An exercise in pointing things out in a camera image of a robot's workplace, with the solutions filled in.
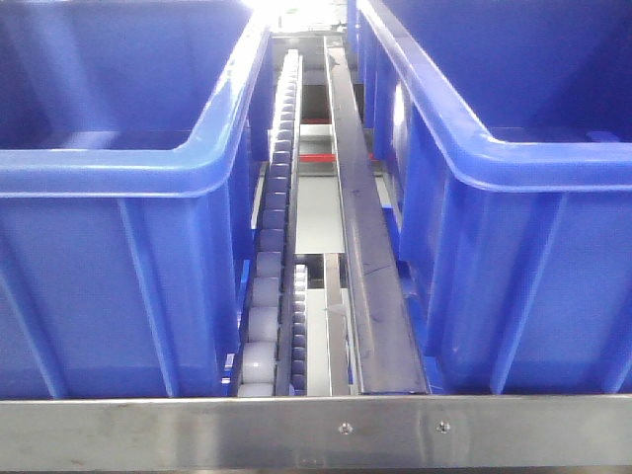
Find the plastic crate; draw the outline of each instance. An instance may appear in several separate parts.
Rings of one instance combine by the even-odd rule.
[[[374,153],[448,391],[632,391],[632,3],[358,8]]]
[[[218,0],[0,17],[0,398],[220,394],[268,158],[268,26]]]

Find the stainless steel frame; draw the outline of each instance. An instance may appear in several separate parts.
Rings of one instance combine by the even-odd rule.
[[[631,465],[631,443],[628,396],[0,403],[2,470]]]

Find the metal rail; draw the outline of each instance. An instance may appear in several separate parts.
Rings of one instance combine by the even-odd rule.
[[[327,306],[327,354],[330,395],[349,395],[347,360],[347,310],[340,285],[340,257],[323,255],[325,299]]]
[[[428,393],[341,38],[325,37],[361,393]]]
[[[632,465],[632,397],[0,403],[0,470]]]

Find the white roller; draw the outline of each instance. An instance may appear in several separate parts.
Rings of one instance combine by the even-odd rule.
[[[305,313],[302,313],[300,311],[296,311],[296,312],[294,312],[294,315],[293,315],[292,319],[293,319],[293,321],[295,323],[305,324],[305,319],[306,319],[305,318]]]
[[[276,140],[288,140],[294,139],[294,130],[279,130],[276,134]]]
[[[247,383],[237,391],[238,397],[272,397],[274,387],[271,383]]]
[[[264,229],[282,229],[285,227],[285,209],[264,209],[261,224]]]
[[[276,151],[273,155],[273,162],[275,163],[289,163],[290,159],[289,151]]]
[[[263,229],[259,233],[259,250],[262,252],[282,252],[285,233],[282,229]]]
[[[273,178],[287,178],[290,173],[291,169],[287,163],[274,163],[270,166],[270,176]]]
[[[294,122],[289,120],[280,121],[278,123],[279,130],[294,130]]]
[[[305,336],[306,328],[304,323],[294,323],[292,324],[292,332],[294,335],[302,335]]]
[[[289,190],[289,178],[268,178],[268,193],[287,193],[287,190]]]
[[[242,359],[242,380],[247,383],[275,382],[275,343],[246,343]]]
[[[287,206],[286,193],[266,193],[265,209],[285,209]]]
[[[255,277],[253,280],[253,306],[277,306],[280,279]]]
[[[283,129],[281,130],[278,134],[287,134],[287,133],[291,133],[292,130],[291,129]],[[285,151],[287,153],[289,153],[292,149],[292,142],[291,140],[287,139],[287,140],[278,140],[275,142],[275,153],[278,153],[280,151]]]
[[[280,252],[259,252],[257,254],[257,277],[280,277],[280,270]]]
[[[278,332],[278,308],[255,306],[248,316],[248,341],[275,343]]]
[[[305,292],[307,290],[307,281],[295,281],[294,282],[294,291],[296,292]]]

